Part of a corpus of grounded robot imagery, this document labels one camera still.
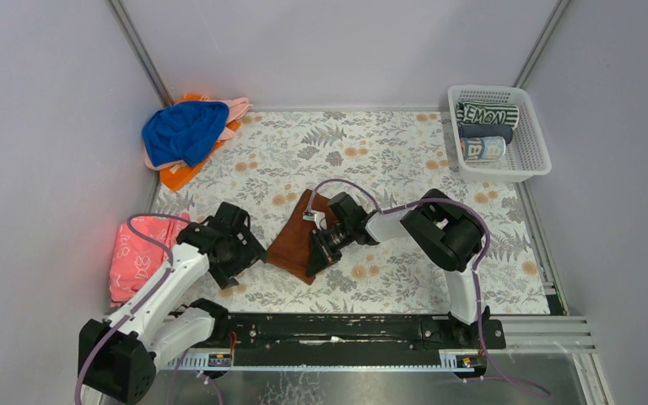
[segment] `basket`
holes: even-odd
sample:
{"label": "basket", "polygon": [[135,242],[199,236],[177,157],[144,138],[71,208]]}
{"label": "basket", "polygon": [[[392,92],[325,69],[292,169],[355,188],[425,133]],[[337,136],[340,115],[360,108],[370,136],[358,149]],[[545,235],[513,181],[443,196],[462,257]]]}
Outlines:
{"label": "basket", "polygon": [[[458,134],[456,107],[458,101],[481,101],[517,105],[520,110],[518,126],[513,132],[513,142],[506,147],[505,158],[495,162],[465,162]],[[532,109],[530,96],[525,90],[505,86],[461,84],[448,89],[451,123],[456,141],[461,177],[466,181],[520,182],[532,176],[546,175],[553,168],[543,130]]]}

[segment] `folded brown towel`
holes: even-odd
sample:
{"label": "folded brown towel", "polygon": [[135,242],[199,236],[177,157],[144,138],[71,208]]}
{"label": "folded brown towel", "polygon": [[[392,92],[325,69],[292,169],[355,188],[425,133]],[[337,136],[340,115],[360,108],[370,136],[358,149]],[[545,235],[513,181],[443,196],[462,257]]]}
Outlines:
{"label": "folded brown towel", "polygon": [[[303,218],[306,204],[312,191],[306,190],[294,207],[292,216],[277,235],[267,250],[267,263],[283,268],[305,283],[314,283],[314,277],[306,277],[306,264],[311,254],[310,234],[316,225],[312,221]],[[311,208],[321,211],[327,216],[327,228],[331,228],[337,221],[334,213],[327,206],[329,199],[317,194]]]}

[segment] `gray wall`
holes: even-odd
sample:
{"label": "gray wall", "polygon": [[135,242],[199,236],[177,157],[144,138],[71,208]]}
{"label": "gray wall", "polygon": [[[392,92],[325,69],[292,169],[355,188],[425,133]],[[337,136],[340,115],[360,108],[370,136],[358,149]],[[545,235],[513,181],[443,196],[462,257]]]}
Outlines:
{"label": "gray wall", "polygon": [[574,2],[528,86],[553,171],[532,192],[613,397],[648,403],[648,2]]}
{"label": "gray wall", "polygon": [[158,107],[105,1],[0,2],[0,404],[73,403]]}
{"label": "gray wall", "polygon": [[555,0],[124,3],[176,98],[430,108],[452,84],[513,84]]}

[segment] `floral patterned surface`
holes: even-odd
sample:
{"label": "floral patterned surface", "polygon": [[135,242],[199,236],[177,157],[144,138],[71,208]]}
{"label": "floral patterned surface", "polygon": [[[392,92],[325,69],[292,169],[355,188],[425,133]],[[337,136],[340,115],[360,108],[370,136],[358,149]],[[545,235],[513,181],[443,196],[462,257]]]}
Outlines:
{"label": "floral patterned surface", "polygon": [[[549,313],[515,188],[458,177],[448,114],[263,112],[241,121],[237,137],[189,184],[178,192],[160,188],[156,211],[187,211],[201,221],[228,201],[250,213],[252,233],[267,248],[301,193],[322,180],[354,181],[383,208],[419,199],[437,187],[476,209],[493,232],[491,250],[481,263],[491,311]],[[373,208],[344,184],[327,184],[320,193],[332,197],[340,191]],[[443,271],[409,238],[351,245],[311,286],[261,262],[238,276],[240,285],[232,289],[219,290],[207,279],[194,283],[182,303],[207,297],[230,311],[272,312],[445,313],[449,308]]]}

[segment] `blue towel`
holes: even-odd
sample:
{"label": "blue towel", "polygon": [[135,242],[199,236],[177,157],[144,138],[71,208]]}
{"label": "blue towel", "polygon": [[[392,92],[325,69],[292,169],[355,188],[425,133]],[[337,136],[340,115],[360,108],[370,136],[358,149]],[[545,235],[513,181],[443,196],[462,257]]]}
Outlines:
{"label": "blue towel", "polygon": [[219,101],[185,101],[164,108],[143,127],[143,142],[154,166],[202,162],[224,130],[230,108]]}

